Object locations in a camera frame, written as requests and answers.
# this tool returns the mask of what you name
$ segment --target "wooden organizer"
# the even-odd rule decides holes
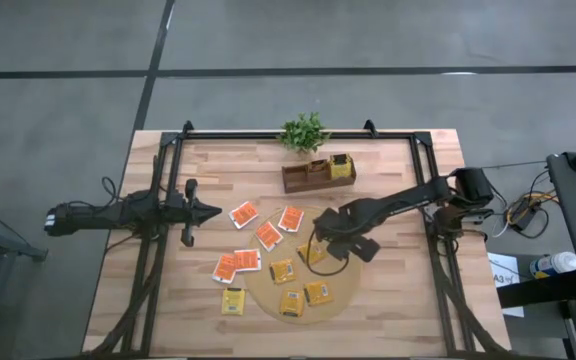
[[[323,159],[305,165],[281,168],[286,194],[352,185],[357,180],[355,162],[350,161],[350,176],[331,179],[330,161]]]

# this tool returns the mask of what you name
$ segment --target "small bottle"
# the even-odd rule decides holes
[[[576,255],[570,251],[547,255],[530,263],[530,273],[535,279],[543,279],[576,270]]]

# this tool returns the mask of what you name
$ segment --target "concrete floor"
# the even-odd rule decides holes
[[[0,71],[147,69],[165,1],[0,0]],[[576,0],[177,0],[162,69],[301,66],[576,65]],[[106,232],[48,238],[48,208],[102,203],[119,181],[143,79],[0,80],[0,217],[48,260],[21,259],[0,310],[0,359],[76,354]],[[542,160],[576,150],[576,73],[158,79],[146,129],[276,128],[298,112],[326,125],[457,128],[466,163]],[[488,170],[508,198],[541,166]],[[491,252],[571,248],[556,208],[539,239],[507,233]],[[490,231],[492,225],[485,224]],[[544,319],[510,319],[524,354]]]

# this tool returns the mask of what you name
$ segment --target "potted plant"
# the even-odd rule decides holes
[[[279,135],[279,141],[290,150],[296,150],[300,154],[317,152],[317,148],[330,138],[330,133],[323,133],[325,127],[319,121],[319,113],[305,113],[298,115],[299,120],[287,121],[281,126],[285,130]]]

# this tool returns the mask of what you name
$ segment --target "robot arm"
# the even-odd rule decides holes
[[[50,236],[62,236],[82,229],[129,229],[140,236],[150,236],[160,224],[184,223],[181,241],[193,246],[191,227],[221,213],[220,208],[197,199],[195,179],[186,182],[186,197],[174,190],[161,203],[158,191],[152,189],[136,191],[106,206],[59,204],[48,211],[44,230]]]
[[[454,176],[456,188],[448,185]],[[381,225],[387,218],[431,203],[446,203],[434,216],[436,229],[460,229],[461,219],[471,211],[486,206],[493,193],[483,173],[477,168],[457,169],[448,176],[431,179],[428,183],[381,198],[354,200],[339,208],[326,209],[314,220],[318,241],[329,241],[328,252],[337,259],[352,252],[369,262],[379,251],[379,244],[363,235]]]

